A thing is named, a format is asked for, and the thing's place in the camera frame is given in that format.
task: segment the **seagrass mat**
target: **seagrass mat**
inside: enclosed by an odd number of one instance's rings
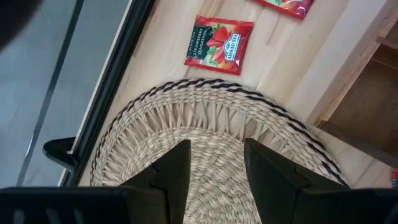
[[[129,102],[101,138],[90,183],[117,186],[190,139],[184,223],[260,223],[246,177],[245,138],[346,184],[324,145],[283,107],[240,84],[204,78],[168,82]]]

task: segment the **light wood surface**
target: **light wood surface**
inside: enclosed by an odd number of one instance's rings
[[[348,22],[346,20],[350,20],[349,25],[352,22],[359,22],[366,30],[375,16],[364,20],[358,17],[358,14],[369,10],[368,7],[374,7],[374,5],[374,1],[371,0],[361,0],[361,2],[358,0],[317,0],[306,19],[298,21],[254,1],[158,0],[127,66],[100,135],[104,134],[111,120],[129,101],[153,86],[184,77],[222,78],[238,82],[271,96],[282,105],[293,105],[291,103],[293,99],[305,98],[312,101],[312,98],[318,97],[318,94],[321,94],[320,98],[325,89],[314,90],[315,92],[299,91],[297,93],[297,91],[303,88],[302,85],[311,83],[311,80],[317,80],[321,86],[328,86],[331,83],[337,72],[327,74],[329,77],[323,81],[319,77],[322,74],[314,71],[314,63],[323,60],[323,52],[327,48],[347,47],[339,45],[338,41],[330,40],[331,36],[337,35],[350,38],[344,33],[339,33],[341,26]],[[255,27],[249,40],[240,76],[225,75],[187,67],[183,64],[197,14],[254,21]],[[353,49],[357,43],[358,41],[350,40],[348,45]],[[310,111],[303,113],[306,106],[305,102],[301,103],[304,105],[297,104],[288,108],[293,114],[310,114]],[[300,116],[299,118],[305,121],[307,117]],[[334,139],[326,145],[336,151],[341,147],[341,144],[336,143]],[[384,179],[372,179],[374,174],[387,169],[377,162],[374,166],[370,166],[373,158],[358,154],[356,149],[347,150],[342,155],[337,153],[336,156],[341,156],[339,162],[344,164],[343,170],[352,186],[356,186],[360,180],[362,187],[372,187],[377,184],[388,186],[387,182],[383,182]],[[352,160],[353,157],[358,157],[358,160]],[[88,185],[89,172],[88,166],[83,173],[80,185]]]

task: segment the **wooden cabinet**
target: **wooden cabinet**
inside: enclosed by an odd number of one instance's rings
[[[398,23],[379,45],[328,119],[318,127],[398,168]]]

